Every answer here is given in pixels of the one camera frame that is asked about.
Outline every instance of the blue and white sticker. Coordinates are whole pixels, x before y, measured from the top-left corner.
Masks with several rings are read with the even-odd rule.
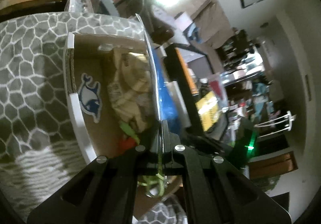
[[[100,82],[94,82],[92,87],[89,85],[92,82],[92,77],[83,73],[81,75],[81,85],[78,90],[81,110],[92,115],[95,123],[99,123],[102,110],[102,99],[100,98]]]

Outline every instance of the screw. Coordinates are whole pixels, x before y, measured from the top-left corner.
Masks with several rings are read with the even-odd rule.
[[[99,163],[99,164],[103,164],[107,161],[107,158],[105,156],[99,156],[96,161]]]
[[[221,164],[223,163],[224,159],[221,157],[221,156],[215,156],[213,158],[214,162],[218,163],[218,164]]]
[[[135,150],[137,150],[138,152],[142,152],[145,150],[145,146],[144,145],[138,145],[135,147]]]
[[[177,151],[183,151],[183,150],[185,150],[185,146],[184,145],[176,145],[175,146],[175,150],[177,150]]]

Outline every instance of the silver bolt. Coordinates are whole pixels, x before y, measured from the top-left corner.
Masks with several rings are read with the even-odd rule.
[[[142,152],[145,150],[145,146],[144,145],[138,145],[135,147],[135,150],[137,150],[138,152]]]
[[[177,150],[177,151],[183,151],[183,150],[185,150],[185,146],[184,145],[176,145],[175,146],[175,150]]]
[[[221,156],[215,156],[213,158],[214,162],[218,163],[218,164],[221,164],[223,163],[224,159],[221,157]]]
[[[99,164],[103,164],[107,161],[107,158],[105,156],[99,156],[96,161],[99,163]]]

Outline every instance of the green light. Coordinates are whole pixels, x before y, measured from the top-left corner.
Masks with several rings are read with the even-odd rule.
[[[246,148],[248,148],[248,150],[253,150],[254,149],[254,147],[253,146],[245,146]]]

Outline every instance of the dolphin sticker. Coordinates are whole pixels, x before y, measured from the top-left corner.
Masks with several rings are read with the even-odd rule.
[[[80,101],[81,110],[92,115],[95,123],[99,123],[100,113],[102,110],[102,100],[99,96],[101,84],[100,82],[94,82],[92,87],[92,77],[83,73],[81,75],[81,85],[78,90],[78,96]]]

